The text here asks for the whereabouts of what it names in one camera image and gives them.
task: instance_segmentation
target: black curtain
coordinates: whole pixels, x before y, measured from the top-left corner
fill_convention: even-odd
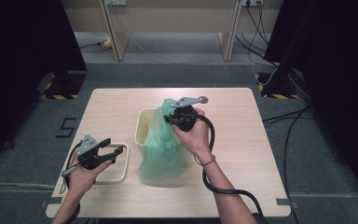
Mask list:
[[[284,0],[266,52],[266,59],[280,62],[298,29],[308,30],[297,57],[312,105],[334,149],[358,178],[358,2],[318,2],[299,26],[308,1]]]
[[[0,0],[0,148],[43,76],[87,71],[60,0]]]

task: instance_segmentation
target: tabletop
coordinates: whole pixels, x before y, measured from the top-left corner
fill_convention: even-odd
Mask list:
[[[129,162],[123,181],[94,185],[86,193],[81,200],[79,217],[218,217],[213,194],[202,182],[202,168],[192,157],[186,161],[185,171],[169,180],[144,184],[138,174],[143,161],[135,143],[140,112],[161,106],[165,99],[179,100],[183,96],[208,97],[207,104],[194,107],[204,110],[205,117],[213,123],[213,154],[234,187],[254,194],[266,217],[290,214],[290,206],[277,204],[277,199],[287,197],[250,89],[151,88],[93,91],[71,148],[86,134],[101,141],[111,138],[114,143],[129,146]],[[118,159],[97,181],[117,175]],[[66,192],[60,194],[61,186],[62,178],[59,178],[52,198],[65,196]],[[241,197],[251,211],[256,212],[254,203],[246,196]],[[59,203],[50,203],[47,216],[54,217],[59,207]]]

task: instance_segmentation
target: green plastic bag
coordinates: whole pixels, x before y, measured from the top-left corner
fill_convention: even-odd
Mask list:
[[[166,99],[157,108],[144,143],[144,160],[139,167],[143,182],[159,182],[180,175],[188,155],[183,143],[164,119],[173,113],[173,99]]]

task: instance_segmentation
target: hand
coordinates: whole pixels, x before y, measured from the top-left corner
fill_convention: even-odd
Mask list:
[[[198,114],[202,116],[205,115],[201,109],[194,109]],[[186,149],[193,153],[201,163],[211,160],[212,153],[209,149],[209,127],[203,120],[197,119],[193,128],[187,133],[180,130],[174,124],[172,125],[172,129],[183,142]]]
[[[76,151],[70,166],[78,163],[79,159]],[[88,170],[82,166],[77,167],[69,176],[70,188],[68,192],[83,196],[92,187],[98,174],[104,171],[110,164],[112,164],[112,161],[105,161],[93,170]]]

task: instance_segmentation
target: wristband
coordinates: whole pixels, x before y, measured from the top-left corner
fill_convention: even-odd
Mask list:
[[[195,159],[196,162],[197,162],[199,165],[201,165],[201,166],[206,166],[206,165],[208,165],[208,164],[210,164],[210,163],[216,161],[215,155],[212,155],[212,160],[211,160],[211,161],[208,161],[208,162],[205,162],[205,163],[200,163],[200,162],[197,160],[196,156],[194,156],[194,159]]]

